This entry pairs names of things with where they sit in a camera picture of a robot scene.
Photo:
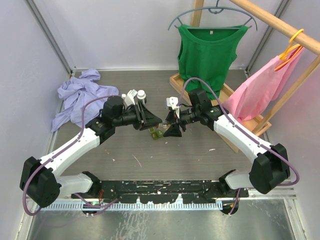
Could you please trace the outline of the clear pill bottle orange cap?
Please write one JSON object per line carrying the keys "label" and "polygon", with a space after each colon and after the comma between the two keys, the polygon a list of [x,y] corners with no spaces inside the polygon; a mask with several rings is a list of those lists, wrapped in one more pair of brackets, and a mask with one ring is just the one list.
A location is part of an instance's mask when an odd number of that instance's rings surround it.
{"label": "clear pill bottle orange cap", "polygon": [[167,131],[170,126],[171,126],[171,124],[170,124],[168,121],[166,121],[166,120],[164,120],[164,121],[161,123],[161,129],[162,129],[163,131]]}

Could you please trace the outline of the green pill organizer box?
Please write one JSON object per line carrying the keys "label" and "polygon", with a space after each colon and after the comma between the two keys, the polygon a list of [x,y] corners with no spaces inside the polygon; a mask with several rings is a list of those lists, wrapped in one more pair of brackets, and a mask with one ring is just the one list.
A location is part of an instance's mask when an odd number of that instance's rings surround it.
{"label": "green pill organizer box", "polygon": [[164,131],[161,128],[152,127],[149,129],[153,140],[158,140],[163,137]]}

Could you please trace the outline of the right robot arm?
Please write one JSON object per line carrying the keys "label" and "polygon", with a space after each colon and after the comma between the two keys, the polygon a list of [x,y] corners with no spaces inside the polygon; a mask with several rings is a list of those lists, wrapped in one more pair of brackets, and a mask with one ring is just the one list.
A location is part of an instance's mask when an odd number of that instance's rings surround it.
{"label": "right robot arm", "polygon": [[283,145],[272,145],[250,132],[227,110],[213,105],[205,90],[197,88],[188,95],[191,105],[185,110],[180,109],[177,97],[166,99],[169,113],[165,122],[169,128],[164,137],[181,137],[188,124],[199,122],[230,141],[251,162],[250,171],[232,169],[218,179],[223,196],[231,197],[237,189],[244,188],[267,194],[290,177],[287,150]]}

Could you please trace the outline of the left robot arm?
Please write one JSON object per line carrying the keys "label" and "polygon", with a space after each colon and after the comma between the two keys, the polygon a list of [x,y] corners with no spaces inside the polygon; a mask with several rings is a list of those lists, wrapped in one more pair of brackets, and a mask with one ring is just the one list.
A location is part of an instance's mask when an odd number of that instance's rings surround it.
{"label": "left robot arm", "polygon": [[92,173],[84,171],[63,176],[63,172],[85,153],[109,139],[117,127],[131,125],[135,130],[143,131],[161,122],[141,101],[125,107],[120,96],[108,97],[99,115],[84,125],[78,135],[49,154],[39,159],[31,156],[24,162],[19,185],[22,198],[30,197],[39,207],[45,208],[56,199],[74,193],[97,197],[101,185]]}

